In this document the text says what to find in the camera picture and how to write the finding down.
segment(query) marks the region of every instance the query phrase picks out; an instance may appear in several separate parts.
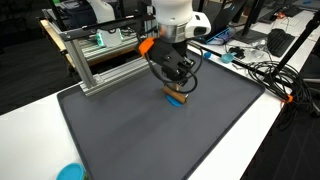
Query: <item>laptop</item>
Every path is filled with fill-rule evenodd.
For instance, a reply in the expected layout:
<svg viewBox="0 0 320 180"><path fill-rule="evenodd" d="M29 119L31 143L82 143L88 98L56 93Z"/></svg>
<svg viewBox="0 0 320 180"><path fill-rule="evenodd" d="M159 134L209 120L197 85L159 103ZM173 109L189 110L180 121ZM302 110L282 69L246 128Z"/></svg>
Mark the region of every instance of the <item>laptop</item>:
<svg viewBox="0 0 320 180"><path fill-rule="evenodd" d="M226 3L224 7L221 8L216 18L211 22L211 32L196 40L202 44L211 44L217 36L226 35L228 33L227 26L243 7L245 2L246 0L237 0Z"/></svg>

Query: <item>floor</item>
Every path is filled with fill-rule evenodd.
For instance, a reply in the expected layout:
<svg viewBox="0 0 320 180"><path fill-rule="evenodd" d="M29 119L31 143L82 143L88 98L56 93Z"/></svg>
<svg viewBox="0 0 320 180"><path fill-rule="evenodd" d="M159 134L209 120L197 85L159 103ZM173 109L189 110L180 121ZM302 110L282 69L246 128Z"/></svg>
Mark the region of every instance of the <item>floor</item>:
<svg viewBox="0 0 320 180"><path fill-rule="evenodd" d="M64 59L45 38L4 48L0 115L75 84Z"/></svg>
<svg viewBox="0 0 320 180"><path fill-rule="evenodd" d="M315 49L302 68L304 77L320 77L317 53ZM319 84L309 83L309 87L320 90ZM314 95L314 100L320 105L319 94ZM319 177L320 118L300 110L285 131L280 131L275 121L242 180L316 180Z"/></svg>

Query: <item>white device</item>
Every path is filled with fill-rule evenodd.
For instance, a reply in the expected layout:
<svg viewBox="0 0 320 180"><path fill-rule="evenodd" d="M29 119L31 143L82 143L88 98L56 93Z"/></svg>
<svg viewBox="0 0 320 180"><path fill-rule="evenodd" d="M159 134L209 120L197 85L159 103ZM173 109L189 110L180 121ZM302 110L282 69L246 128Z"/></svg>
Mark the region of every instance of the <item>white device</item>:
<svg viewBox="0 0 320 180"><path fill-rule="evenodd" d="M299 22L300 22L300 19L287 17L285 20L281 22L281 24L288 25L288 26L296 26Z"/></svg>
<svg viewBox="0 0 320 180"><path fill-rule="evenodd" d="M159 36L170 43L206 35L211 25L204 13L193 12L192 0L152 0Z"/></svg>
<svg viewBox="0 0 320 180"><path fill-rule="evenodd" d="M87 1L90 3L97 17L97 23L104 23L115 20L113 8L110 4L107 3L106 0ZM102 47L114 47L122 43L122 37L119 28L110 31L98 29L96 37L98 45Z"/></svg>

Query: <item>table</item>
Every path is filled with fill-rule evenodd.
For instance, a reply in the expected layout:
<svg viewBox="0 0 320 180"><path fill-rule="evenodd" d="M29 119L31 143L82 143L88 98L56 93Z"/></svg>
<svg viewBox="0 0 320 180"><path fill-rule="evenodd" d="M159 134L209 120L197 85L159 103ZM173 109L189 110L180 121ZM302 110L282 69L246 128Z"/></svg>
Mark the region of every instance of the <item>table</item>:
<svg viewBox="0 0 320 180"><path fill-rule="evenodd" d="M306 11L299 14L297 18L303 20L295 30L288 28L288 32L298 35L311 17L312 13ZM277 20L274 27L285 28L280 22ZM254 29L267 33L271 26L258 23ZM301 69L319 34L317 29L311 40L307 40L290 60L290 65L297 70ZM223 47L208 48L223 52ZM211 57L211 60L221 64L215 57ZM244 70L236 70L231 64L222 65L246 75ZM56 95L0 116L0 179L53 180L65 165L81 163ZM240 179L279 112L280 101L265 92L224 136L190 179Z"/></svg>

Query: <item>black cable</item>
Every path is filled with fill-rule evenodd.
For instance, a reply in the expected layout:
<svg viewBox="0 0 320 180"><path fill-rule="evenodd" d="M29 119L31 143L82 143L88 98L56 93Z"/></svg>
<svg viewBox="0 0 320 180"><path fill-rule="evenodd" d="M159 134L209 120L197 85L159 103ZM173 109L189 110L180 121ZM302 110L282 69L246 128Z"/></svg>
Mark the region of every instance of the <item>black cable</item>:
<svg viewBox="0 0 320 180"><path fill-rule="evenodd" d="M151 72L153 73L153 75L159 79L165 86L167 86L171 91L174 91L174 92L177 92L177 93L181 93L181 94L188 94L188 93L191 93L193 92L197 86L198 86L198 78L197 76L190 70L189 73L191 74L191 76L189 76L187 79L190 79L191 77L193 77L194 79L194 86L190 89L190 90L187 90L187 91L181 91L181 90L176 90L174 88L172 88L169 84L172 84L172 83L178 83L178 82L181 82L182 80L180 81L167 81L167 80L164 80L161 75L158 73L158 71L155 69L155 67L152 65L152 63L150 62L150 57L149 57L149 54L146 53L145 54L145 57L146 57L146 60L149 64L149 67L151 69Z"/></svg>
<svg viewBox="0 0 320 180"><path fill-rule="evenodd" d="M142 39L140 37L140 34L137 33L136 36L137 36L137 39L138 39L138 42L139 43L142 43ZM188 93L191 93L193 92L197 86L198 86L198 78L197 76L195 75L199 69L201 68L202 66L202 62L203 62L203 50L199 47L196 47L194 46L195 48L199 49L200 50L200 55L201 55L201 58L200 58L200 63L198 65L198 67L196 68L196 70L194 72L192 72L191 70L188 71L188 74L190 73L190 76L187 76L186 78L183 78L181 80L177 80L177 81L168 81L168 80L165 80L162 78L162 76L159 74L159 72L155 69L155 67L153 66L153 64L151 63L151 60L150 60L150 56L149 56L149 53L146 52L145 53L145 58L148 62L148 65L150 67L150 70L152 72L152 74L157 78L159 79L165 86L167 86L170 90L174 91L174 92L177 92L177 93L181 93L181 94L188 94ZM182 81L187 81L189 80L190 78L193 78L194 79L194 86L190 89L190 90L187 90L187 91L181 91L181 90L176 90L174 88L172 88L169 84L172 84L172 83L179 83L179 82L182 82Z"/></svg>
<svg viewBox="0 0 320 180"><path fill-rule="evenodd" d="M266 89L287 102L280 112L282 116L278 118L277 127L282 131L290 126L298 109L313 112L315 108L309 87L300 77L299 72L290 65L278 71L276 69L278 64L279 62L273 61L249 63L248 65L256 71L264 70L265 76L258 75L254 70L248 73L253 80L263 84ZM275 77L280 79L281 83L276 82L275 77L272 76L273 71L276 71ZM289 84L287 86L292 90L291 94L287 93L285 83ZM289 96L293 97L292 102L288 102Z"/></svg>

